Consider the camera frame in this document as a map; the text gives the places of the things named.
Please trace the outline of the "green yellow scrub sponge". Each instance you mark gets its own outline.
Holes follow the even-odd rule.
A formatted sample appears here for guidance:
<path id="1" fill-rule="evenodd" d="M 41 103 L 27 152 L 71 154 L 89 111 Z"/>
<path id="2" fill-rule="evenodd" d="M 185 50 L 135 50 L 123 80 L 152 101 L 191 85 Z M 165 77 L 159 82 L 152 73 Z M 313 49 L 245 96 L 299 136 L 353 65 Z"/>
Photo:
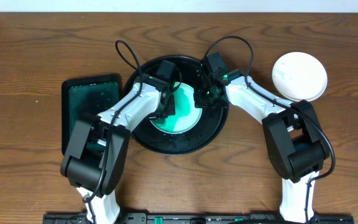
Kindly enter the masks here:
<path id="1" fill-rule="evenodd" d="M 158 120 L 153 121 L 153 124 L 161 129 L 174 129 L 177 121 L 176 117 L 167 116 L 166 118 L 160 117 Z"/>

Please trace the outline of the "pale green plate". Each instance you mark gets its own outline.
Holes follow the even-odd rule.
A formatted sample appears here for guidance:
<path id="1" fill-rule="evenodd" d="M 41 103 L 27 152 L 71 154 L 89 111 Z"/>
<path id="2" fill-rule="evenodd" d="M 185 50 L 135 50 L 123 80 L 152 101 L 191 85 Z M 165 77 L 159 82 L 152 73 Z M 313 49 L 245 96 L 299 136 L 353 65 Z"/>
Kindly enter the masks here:
<path id="1" fill-rule="evenodd" d="M 175 112 L 174 117 L 178 119 L 174 129 L 161 129 L 156 127 L 160 131 L 168 134 L 181 134 L 191 128 L 193 128 L 200 120 L 202 115 L 202 109 L 195 107 L 195 101 L 193 98 L 194 88 L 186 83 L 175 83 L 175 86 L 179 86 L 173 95 L 175 97 Z"/>

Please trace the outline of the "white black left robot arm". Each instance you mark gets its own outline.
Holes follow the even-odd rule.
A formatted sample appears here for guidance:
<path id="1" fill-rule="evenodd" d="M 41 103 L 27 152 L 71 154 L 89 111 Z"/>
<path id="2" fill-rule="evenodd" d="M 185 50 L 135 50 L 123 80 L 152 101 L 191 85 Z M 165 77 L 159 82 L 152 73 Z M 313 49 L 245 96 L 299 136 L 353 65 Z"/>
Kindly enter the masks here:
<path id="1" fill-rule="evenodd" d="M 145 118 L 164 112 L 175 84 L 175 78 L 144 74 L 115 105 L 76 120 L 60 172 L 81 194 L 89 223 L 116 222 L 121 209 L 114 190 L 124 170 L 131 132 Z"/>

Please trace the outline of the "white plate smeared green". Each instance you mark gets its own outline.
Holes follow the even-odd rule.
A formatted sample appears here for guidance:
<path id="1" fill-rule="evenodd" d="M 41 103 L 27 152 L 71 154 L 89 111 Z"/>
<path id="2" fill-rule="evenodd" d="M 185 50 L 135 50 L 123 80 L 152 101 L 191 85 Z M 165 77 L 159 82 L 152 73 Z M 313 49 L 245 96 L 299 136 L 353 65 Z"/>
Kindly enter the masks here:
<path id="1" fill-rule="evenodd" d="M 272 81 L 278 92 L 292 101 L 313 101 L 326 90 L 328 75 L 323 64 L 304 52 L 282 55 L 272 69 Z"/>

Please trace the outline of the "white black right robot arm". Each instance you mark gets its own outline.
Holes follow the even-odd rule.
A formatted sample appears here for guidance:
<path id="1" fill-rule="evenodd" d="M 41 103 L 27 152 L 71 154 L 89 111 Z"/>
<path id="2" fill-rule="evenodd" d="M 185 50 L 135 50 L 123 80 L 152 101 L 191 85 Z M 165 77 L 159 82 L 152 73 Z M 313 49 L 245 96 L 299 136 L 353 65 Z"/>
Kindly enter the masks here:
<path id="1" fill-rule="evenodd" d="M 263 128 L 269 160 L 282 178 L 280 214 L 289 222 L 309 223 L 314 182 L 333 149 L 311 103 L 294 103 L 256 84 L 243 70 L 199 75 L 195 106 L 242 108 Z"/>

